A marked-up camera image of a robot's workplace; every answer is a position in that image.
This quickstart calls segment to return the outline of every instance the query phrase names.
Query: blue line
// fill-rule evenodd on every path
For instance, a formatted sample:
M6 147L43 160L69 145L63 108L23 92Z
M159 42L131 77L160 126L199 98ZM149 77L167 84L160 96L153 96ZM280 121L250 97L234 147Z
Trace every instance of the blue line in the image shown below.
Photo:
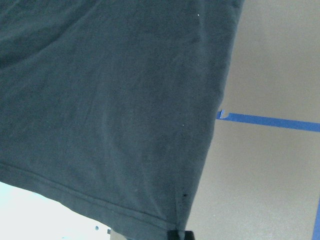
M318 205L318 211L315 217L315 224L313 230L313 237L312 240L320 240L320 200Z
M216 119L320 133L320 123L317 123L317 122L287 120L287 119L281 119L281 118L245 115L245 114L238 114L238 113L229 113L227 117L223 117L223 114L224 114L224 110L219 111L217 113Z

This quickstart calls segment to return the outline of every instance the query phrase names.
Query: fabric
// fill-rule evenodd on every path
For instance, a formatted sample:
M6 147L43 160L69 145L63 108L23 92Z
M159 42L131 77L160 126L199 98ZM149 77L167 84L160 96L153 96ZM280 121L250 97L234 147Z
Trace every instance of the fabric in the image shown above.
M183 240L242 4L0 1L0 181Z

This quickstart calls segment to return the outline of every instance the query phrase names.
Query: garment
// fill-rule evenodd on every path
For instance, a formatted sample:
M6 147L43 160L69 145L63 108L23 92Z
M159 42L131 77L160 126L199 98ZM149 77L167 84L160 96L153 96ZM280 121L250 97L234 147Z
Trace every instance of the garment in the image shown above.
M0 181L182 240L242 4L2 0Z

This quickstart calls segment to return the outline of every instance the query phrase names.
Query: blue tape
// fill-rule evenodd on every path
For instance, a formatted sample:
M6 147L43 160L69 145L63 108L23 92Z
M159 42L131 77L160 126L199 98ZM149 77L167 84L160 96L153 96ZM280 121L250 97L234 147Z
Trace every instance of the blue tape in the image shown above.
M315 217L315 224L314 224L312 240L319 240L319 239L320 239L320 200L319 200L318 211L317 211L316 217Z
M317 122L287 120L287 119L281 119L281 118L245 115L245 114L238 114L238 113L229 113L227 117L223 117L224 112L225 112L224 109L219 111L217 113L216 119L320 133L320 123L317 123Z

